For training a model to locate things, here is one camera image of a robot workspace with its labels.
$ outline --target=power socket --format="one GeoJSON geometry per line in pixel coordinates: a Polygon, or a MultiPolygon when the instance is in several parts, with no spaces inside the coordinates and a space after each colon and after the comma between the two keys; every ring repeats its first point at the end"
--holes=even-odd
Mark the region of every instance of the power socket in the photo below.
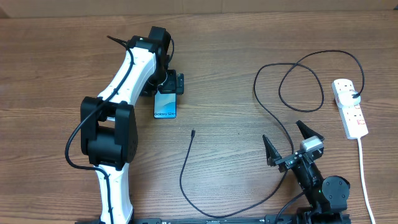
{"type": "Polygon", "coordinates": [[[352,95],[356,93],[353,82],[344,78],[337,79],[331,84],[331,88],[347,138],[357,139],[367,135],[369,131],[359,105],[360,98],[352,99],[352,95]]]}

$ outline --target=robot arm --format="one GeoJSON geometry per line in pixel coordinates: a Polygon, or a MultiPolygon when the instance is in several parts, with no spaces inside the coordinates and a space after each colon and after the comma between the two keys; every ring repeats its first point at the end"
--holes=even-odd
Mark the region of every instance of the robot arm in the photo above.
{"type": "MultiPolygon", "coordinates": [[[[162,94],[183,93],[183,74],[168,70],[167,50],[170,34],[160,27],[152,27],[148,38],[134,36],[130,48],[134,65],[118,93],[104,104],[95,116],[81,127],[81,151],[90,164],[102,169],[109,176],[109,188],[103,173],[96,171],[101,189],[103,212],[100,220],[92,223],[126,224],[133,219],[133,207],[129,198],[129,163],[137,150],[137,125],[134,106],[139,95],[151,96],[153,91],[162,94]],[[115,127],[100,126],[99,122],[114,121],[115,127]],[[109,212],[108,191],[111,194],[109,212]]],[[[131,65],[131,56],[126,52],[121,68],[108,87],[97,98],[86,97],[81,103],[81,120],[104,103],[125,77],[131,65]]]]}

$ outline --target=white cable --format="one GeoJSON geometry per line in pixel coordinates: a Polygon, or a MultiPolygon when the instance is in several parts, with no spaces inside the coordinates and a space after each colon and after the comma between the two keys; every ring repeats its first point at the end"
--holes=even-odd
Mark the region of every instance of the white cable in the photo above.
{"type": "Polygon", "coordinates": [[[376,224],[376,221],[374,220],[374,217],[373,217],[373,212],[372,212],[371,206],[369,204],[368,192],[366,191],[365,174],[363,172],[363,156],[362,156],[361,138],[358,138],[358,149],[359,149],[359,167],[361,169],[361,182],[362,182],[363,195],[365,197],[365,204],[366,204],[366,208],[368,209],[369,216],[371,217],[372,224],[376,224]]]}

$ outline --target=smartphone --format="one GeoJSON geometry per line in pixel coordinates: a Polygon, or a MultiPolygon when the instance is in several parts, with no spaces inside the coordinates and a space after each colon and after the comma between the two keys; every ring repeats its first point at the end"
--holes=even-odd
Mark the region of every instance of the smartphone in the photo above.
{"type": "Polygon", "coordinates": [[[177,116],[177,94],[161,94],[159,91],[155,95],[154,117],[157,119],[172,119],[177,116]]]}

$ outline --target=wood grain surface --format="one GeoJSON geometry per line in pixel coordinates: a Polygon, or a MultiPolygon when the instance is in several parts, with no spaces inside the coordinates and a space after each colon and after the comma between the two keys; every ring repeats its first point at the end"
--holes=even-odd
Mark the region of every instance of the wood grain surface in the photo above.
{"type": "MultiPolygon", "coordinates": [[[[136,217],[204,218],[183,198],[178,177],[190,131],[197,133],[183,177],[188,197],[205,212],[222,215],[268,195],[282,174],[267,167],[261,136],[290,153],[277,123],[255,101],[252,84],[266,63],[295,62],[317,50],[340,49],[357,56],[366,74],[361,106],[369,134],[363,138],[369,200],[378,223],[398,223],[398,13],[296,12],[203,16],[116,16],[0,20],[0,223],[73,223],[101,214],[94,172],[71,168],[65,143],[80,119],[80,103],[96,96],[119,69],[125,53],[106,35],[147,36],[166,27],[175,40],[171,67],[185,74],[177,119],[155,120],[153,99],[139,98],[139,147],[129,170],[136,217]]],[[[325,140],[317,160],[324,177],[351,182],[348,210],[353,223],[370,223],[359,178],[358,145],[347,140],[331,83],[361,75],[347,55],[314,55],[303,64],[316,71],[325,104],[314,113],[284,106],[277,94],[288,67],[265,69],[257,93],[289,130],[296,147],[301,119],[325,140]]],[[[316,108],[314,77],[294,70],[282,87],[285,100],[316,108]]],[[[80,137],[71,158],[88,165],[80,137]]],[[[236,215],[277,213],[300,192],[289,172],[266,203],[236,215]]],[[[307,206],[304,198],[288,212],[307,206]]]]}

